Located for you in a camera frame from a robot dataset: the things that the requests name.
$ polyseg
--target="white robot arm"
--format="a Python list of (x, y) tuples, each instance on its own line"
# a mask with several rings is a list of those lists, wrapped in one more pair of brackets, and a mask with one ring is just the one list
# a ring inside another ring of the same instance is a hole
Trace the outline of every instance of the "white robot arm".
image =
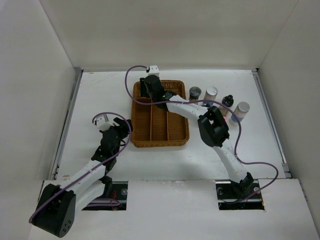
[(69, 180), (61, 185), (48, 184), (43, 189), (35, 215), (30, 218), (33, 225), (62, 238), (70, 230), (77, 213), (92, 200), (108, 197), (112, 179), (106, 174), (117, 162), (121, 141), (129, 135), (128, 124), (131, 131), (133, 129), (130, 120), (116, 117), (114, 121), (117, 125), (110, 124), (104, 115), (96, 119), (95, 125), (102, 133), (100, 146), (88, 164)]
[[(179, 95), (172, 96), (170, 101), (187, 102), (187, 100), (183, 99)], [(168, 102), (166, 106), (169, 112), (179, 114), (192, 121), (198, 121), (200, 116), (204, 116), (208, 112), (208, 108), (198, 106), (196, 104)], [(229, 139), (224, 140), (221, 147), (213, 146), (212, 148), (220, 157), (231, 181), (240, 183), (246, 178), (248, 171), (242, 163), (236, 159), (234, 148)]]

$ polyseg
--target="label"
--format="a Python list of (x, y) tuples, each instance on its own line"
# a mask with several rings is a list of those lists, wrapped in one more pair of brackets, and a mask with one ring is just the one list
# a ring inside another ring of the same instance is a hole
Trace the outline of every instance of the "label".
[[(232, 121), (234, 121), (235, 123), (237, 123), (237, 119), (235, 118), (235, 116), (231, 116)], [(242, 119), (244, 119), (243, 117), (238, 117), (238, 119), (240, 120), (240, 122), (242, 121)]]

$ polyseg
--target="bottle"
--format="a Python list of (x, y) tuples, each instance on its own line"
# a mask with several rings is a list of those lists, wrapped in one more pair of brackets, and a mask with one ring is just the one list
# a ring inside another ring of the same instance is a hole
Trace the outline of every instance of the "bottle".
[[(206, 89), (203, 100), (214, 101), (214, 100), (216, 100), (217, 94), (218, 94), (218, 89), (214, 86), (210, 86)], [(207, 107), (207, 108), (211, 108), (213, 106), (213, 104), (214, 103), (210, 102), (210, 101), (203, 101), (202, 106)]]
[[(246, 116), (246, 114), (249, 112), (249, 110), (250, 110), (250, 105), (245, 101), (241, 101), (239, 102), (238, 106), (236, 106), (234, 110), (234, 114), (238, 117), (238, 119), (241, 122)], [(229, 119), (229, 123), (233, 126), (238, 125), (237, 119), (233, 115)]]
[[(225, 96), (223, 99), (222, 99), (222, 102), (221, 102), (223, 105), (225, 105), (226, 107), (228, 108), (231, 108), (232, 105), (234, 104), (234, 97), (232, 95), (228, 95), (228, 96)], [(226, 108), (224, 108), (223, 106), (219, 106), (219, 110), (221, 112), (221, 114), (223, 116), (227, 116), (228, 115), (228, 110)]]
[(201, 95), (201, 89), (197, 86), (193, 86), (189, 89), (189, 102), (196, 101), (199, 99), (199, 96)]

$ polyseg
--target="woven tray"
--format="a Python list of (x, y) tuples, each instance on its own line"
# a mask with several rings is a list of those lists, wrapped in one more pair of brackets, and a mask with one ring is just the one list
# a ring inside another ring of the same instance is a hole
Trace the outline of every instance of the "woven tray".
[[(161, 80), (165, 90), (186, 99), (185, 85), (178, 80)], [(140, 82), (133, 86), (133, 97), (139, 102), (151, 103), (151, 98), (140, 97)], [(189, 140), (188, 119), (156, 105), (141, 105), (132, 101), (131, 142), (137, 148), (182, 146)]]

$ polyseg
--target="black bracket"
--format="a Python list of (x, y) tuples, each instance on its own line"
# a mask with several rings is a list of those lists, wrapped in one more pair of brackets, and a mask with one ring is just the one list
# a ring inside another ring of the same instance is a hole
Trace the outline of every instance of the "black bracket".
[(198, 126), (202, 141), (210, 147), (221, 148), (222, 143), (230, 136), (229, 127), (216, 106), (208, 108), (208, 111), (199, 117)]
[[(41, 194), (37, 209), (54, 194), (60, 186), (47, 185)], [(76, 195), (73, 191), (64, 191), (50, 204), (45, 206), (33, 219), (32, 224), (59, 238), (66, 235), (75, 219)]]
[[(140, 96), (141, 94), (145, 94), (145, 90), (154, 103), (169, 101), (172, 96), (177, 95), (173, 91), (166, 91), (160, 78), (156, 75), (149, 75), (144, 79), (140, 78)], [(157, 107), (168, 111), (166, 103), (157, 104)]]
[(144, 77), (140, 78), (140, 98), (149, 98), (144, 80)]
[[(127, 123), (116, 117), (113, 119), (118, 125), (111, 126), (108, 130), (102, 131), (102, 139), (100, 141), (100, 146), (96, 149), (94, 155), (91, 157), (92, 161), (103, 162), (104, 160), (112, 157), (120, 150), (120, 145), (123, 139), (125, 139), (129, 135), (129, 127)], [(133, 131), (131, 120), (127, 120), (129, 122), (131, 131)], [(117, 162), (117, 158), (109, 160), (105, 164), (105, 174), (110, 172), (112, 168), (115, 166)]]
[(216, 194), (218, 199), (219, 210), (264, 210), (264, 203), (261, 193), (257, 193), (250, 197), (249, 200), (237, 202), (243, 199), (256, 188), (260, 188), (258, 182), (253, 182), (247, 188), (246, 195), (242, 195), (235, 191), (235, 185), (231, 183), (216, 183)]
[(231, 181), (232, 189), (239, 199), (245, 198), (250, 193), (250, 187), (254, 182), (250, 172), (246, 173), (246, 177), (242, 179), (239, 183)]
[(103, 194), (99, 198), (108, 198), (113, 188), (112, 186), (112, 178), (109, 176), (103, 176), (99, 179), (104, 184)]

